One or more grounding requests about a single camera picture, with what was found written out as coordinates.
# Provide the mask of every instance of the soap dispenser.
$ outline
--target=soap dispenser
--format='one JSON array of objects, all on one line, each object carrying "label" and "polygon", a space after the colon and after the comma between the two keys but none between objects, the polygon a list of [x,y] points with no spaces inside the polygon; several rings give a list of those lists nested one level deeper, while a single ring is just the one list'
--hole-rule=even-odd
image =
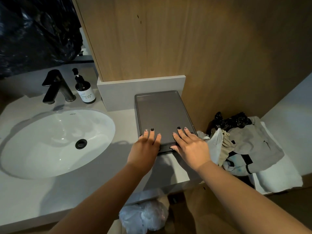
[{"label": "soap dispenser", "polygon": [[74,75],[76,75],[75,80],[77,84],[75,87],[82,101],[87,104],[94,103],[96,101],[96,96],[91,88],[90,83],[88,81],[85,81],[84,78],[79,75],[77,68],[74,68],[72,70],[74,72]]}]

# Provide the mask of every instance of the gray box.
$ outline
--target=gray box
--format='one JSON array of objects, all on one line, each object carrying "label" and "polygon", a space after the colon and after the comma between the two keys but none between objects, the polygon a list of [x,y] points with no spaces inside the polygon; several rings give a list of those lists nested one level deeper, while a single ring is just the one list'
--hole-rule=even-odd
[{"label": "gray box", "polygon": [[161,133],[159,153],[170,151],[170,146],[176,144],[172,133],[177,133],[177,127],[187,127],[197,135],[191,119],[184,107],[178,91],[166,91],[135,95],[135,106],[138,128],[141,134],[145,129],[154,128],[155,135]]}]

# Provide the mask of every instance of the wooden floor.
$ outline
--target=wooden floor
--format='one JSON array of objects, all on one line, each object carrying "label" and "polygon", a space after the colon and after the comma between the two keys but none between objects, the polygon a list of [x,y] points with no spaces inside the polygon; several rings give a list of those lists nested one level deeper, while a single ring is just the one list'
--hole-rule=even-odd
[{"label": "wooden floor", "polygon": [[[312,229],[312,188],[293,190],[268,196],[307,227]],[[213,192],[205,184],[183,193],[159,198],[169,210],[169,217],[163,229],[156,234],[238,234],[238,228]],[[15,234],[46,234],[54,224],[32,228]],[[116,220],[109,234],[126,234],[119,220]]]}]

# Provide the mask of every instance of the person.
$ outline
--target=person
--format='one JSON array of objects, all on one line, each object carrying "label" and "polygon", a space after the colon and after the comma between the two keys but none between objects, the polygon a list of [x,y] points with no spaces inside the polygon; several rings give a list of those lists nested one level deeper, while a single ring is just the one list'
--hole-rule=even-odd
[{"label": "person", "polygon": [[[206,142],[178,127],[173,137],[179,146],[171,148],[194,169],[210,187],[243,233],[312,233],[275,203],[214,164]],[[124,168],[87,197],[58,222],[49,234],[107,233],[131,193],[156,160],[161,135],[154,130],[140,135]]]}]

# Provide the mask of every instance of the backsplash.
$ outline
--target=backsplash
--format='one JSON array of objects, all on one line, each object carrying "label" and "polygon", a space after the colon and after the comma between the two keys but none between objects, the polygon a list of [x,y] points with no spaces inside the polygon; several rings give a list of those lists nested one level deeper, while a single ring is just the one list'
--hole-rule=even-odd
[{"label": "backsplash", "polygon": [[82,75],[86,81],[90,82],[93,89],[97,88],[96,82],[98,74],[94,63],[78,63],[27,72],[2,79],[0,80],[0,93],[10,98],[20,98],[24,95],[31,98],[45,94],[49,87],[42,86],[42,83],[48,72],[53,69],[58,69],[61,72],[69,88],[75,92],[76,81],[74,73],[72,72],[73,68],[78,69],[79,74]]}]

